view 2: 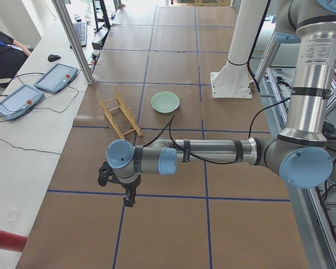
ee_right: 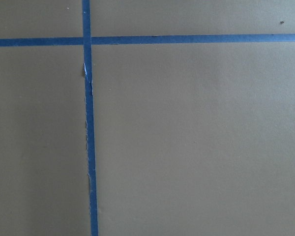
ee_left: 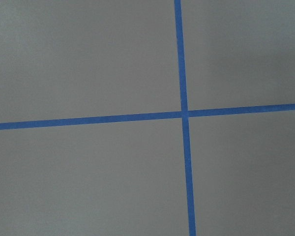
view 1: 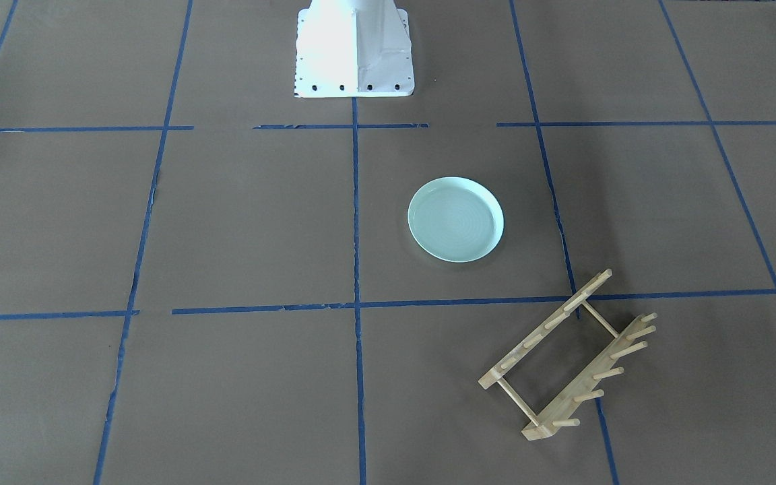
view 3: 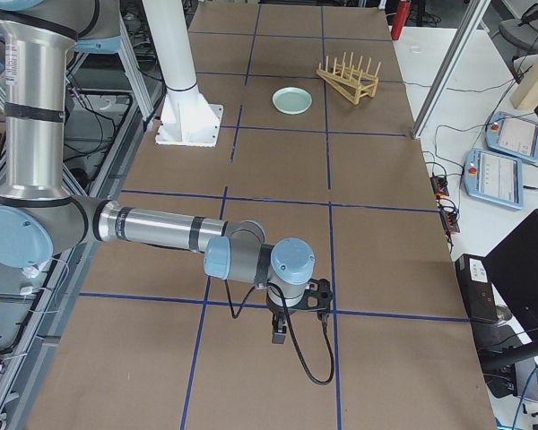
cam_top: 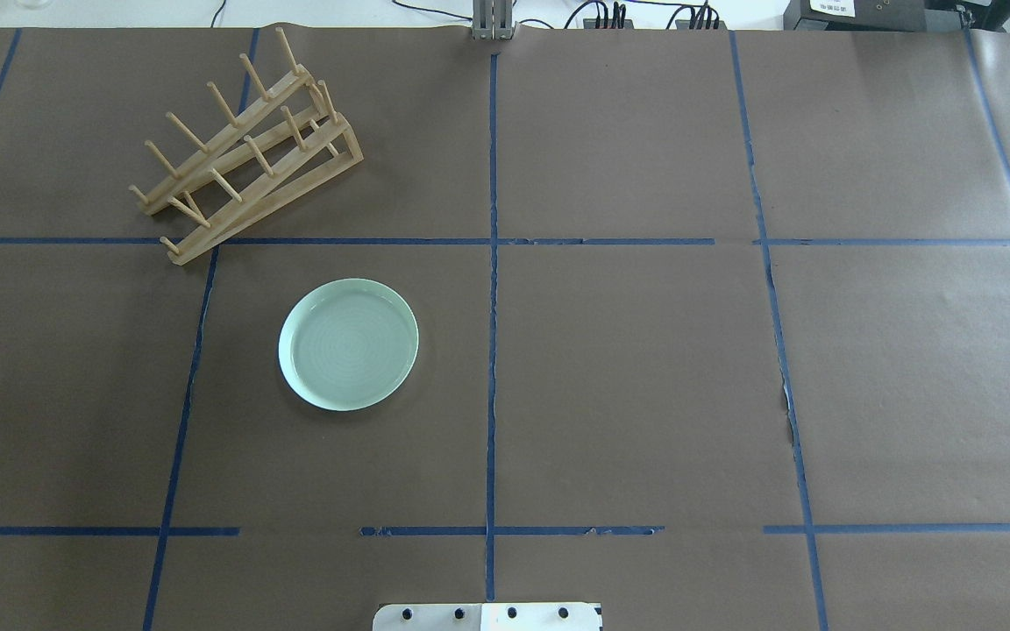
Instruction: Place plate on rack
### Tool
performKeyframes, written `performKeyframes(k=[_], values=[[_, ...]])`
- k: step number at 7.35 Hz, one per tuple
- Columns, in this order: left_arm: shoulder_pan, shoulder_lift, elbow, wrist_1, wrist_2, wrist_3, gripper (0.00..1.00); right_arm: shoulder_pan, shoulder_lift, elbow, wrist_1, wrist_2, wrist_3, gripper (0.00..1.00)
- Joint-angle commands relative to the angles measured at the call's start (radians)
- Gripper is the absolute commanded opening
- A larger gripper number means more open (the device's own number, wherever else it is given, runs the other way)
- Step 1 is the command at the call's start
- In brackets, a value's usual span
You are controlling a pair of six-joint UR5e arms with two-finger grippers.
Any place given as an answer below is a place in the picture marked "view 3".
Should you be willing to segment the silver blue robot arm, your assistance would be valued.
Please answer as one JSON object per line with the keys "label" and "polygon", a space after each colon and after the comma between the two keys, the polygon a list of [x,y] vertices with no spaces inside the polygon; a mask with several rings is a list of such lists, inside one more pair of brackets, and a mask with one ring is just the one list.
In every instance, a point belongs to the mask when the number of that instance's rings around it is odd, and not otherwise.
{"label": "silver blue robot arm", "polygon": [[116,53],[121,28],[116,1],[0,1],[6,142],[0,263],[30,267],[89,240],[199,253],[206,275],[265,291],[273,341],[283,342],[294,334],[292,313],[307,310],[317,293],[315,255],[305,241],[270,245],[251,220],[136,209],[64,188],[68,52]]}

